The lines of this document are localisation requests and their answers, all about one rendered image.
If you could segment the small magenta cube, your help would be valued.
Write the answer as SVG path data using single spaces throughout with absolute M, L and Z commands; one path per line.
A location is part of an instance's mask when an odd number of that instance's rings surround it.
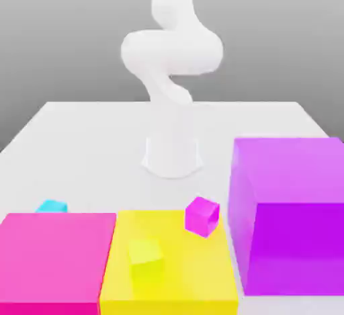
M 217 227 L 219 217 L 219 203 L 196 197 L 185 209 L 185 229 L 207 238 Z

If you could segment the small yellow cube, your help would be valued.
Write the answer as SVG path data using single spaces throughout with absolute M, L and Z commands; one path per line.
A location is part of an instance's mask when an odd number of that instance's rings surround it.
M 136 238 L 128 243 L 132 282 L 154 284 L 163 278 L 165 257 L 156 238 Z

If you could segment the small cyan cube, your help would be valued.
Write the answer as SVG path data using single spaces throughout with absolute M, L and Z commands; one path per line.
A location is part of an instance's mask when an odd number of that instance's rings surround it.
M 63 201 L 56 201 L 53 199 L 47 199 L 43 201 L 38 208 L 36 213 L 67 213 L 68 205 Z

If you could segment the large yellow box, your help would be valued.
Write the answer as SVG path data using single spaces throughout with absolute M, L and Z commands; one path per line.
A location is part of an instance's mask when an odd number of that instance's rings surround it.
M 118 212 L 99 297 L 101 315 L 237 315 L 239 299 L 223 223 L 207 238 L 187 231 L 182 210 Z M 128 243 L 156 238 L 162 280 L 134 284 Z

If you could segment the large purple box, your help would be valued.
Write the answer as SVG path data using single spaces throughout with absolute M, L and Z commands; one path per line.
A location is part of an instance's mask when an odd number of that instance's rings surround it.
M 247 296 L 344 296 L 344 142 L 236 138 L 228 224 Z

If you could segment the large pink box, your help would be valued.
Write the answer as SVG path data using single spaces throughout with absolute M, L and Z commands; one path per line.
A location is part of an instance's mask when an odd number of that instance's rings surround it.
M 0 315 L 100 315 L 114 213 L 11 213 L 0 224 Z

